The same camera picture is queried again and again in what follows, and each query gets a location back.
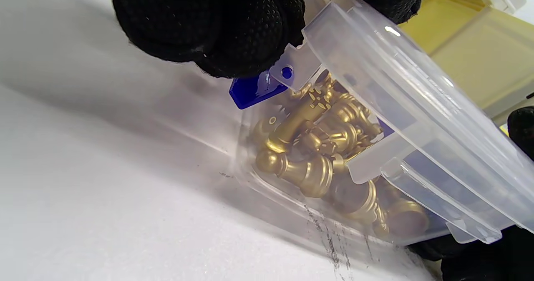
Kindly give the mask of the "person's right hand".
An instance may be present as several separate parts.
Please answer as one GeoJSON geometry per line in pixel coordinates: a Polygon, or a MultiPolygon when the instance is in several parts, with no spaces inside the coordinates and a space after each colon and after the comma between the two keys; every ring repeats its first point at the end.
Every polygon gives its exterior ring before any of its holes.
{"type": "Polygon", "coordinates": [[[440,261],[444,281],[532,281],[534,235],[511,226],[492,244],[460,244],[451,235],[414,243],[408,249],[428,261],[440,261]]]}

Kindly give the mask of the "person's left hand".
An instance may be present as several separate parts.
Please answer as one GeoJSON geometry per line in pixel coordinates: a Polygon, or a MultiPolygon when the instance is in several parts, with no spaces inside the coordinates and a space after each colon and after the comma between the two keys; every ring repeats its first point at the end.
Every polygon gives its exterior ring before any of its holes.
{"type": "Polygon", "coordinates": [[[141,51],[194,62],[216,78],[248,78],[303,43],[305,0],[112,0],[118,23],[141,51]]]}

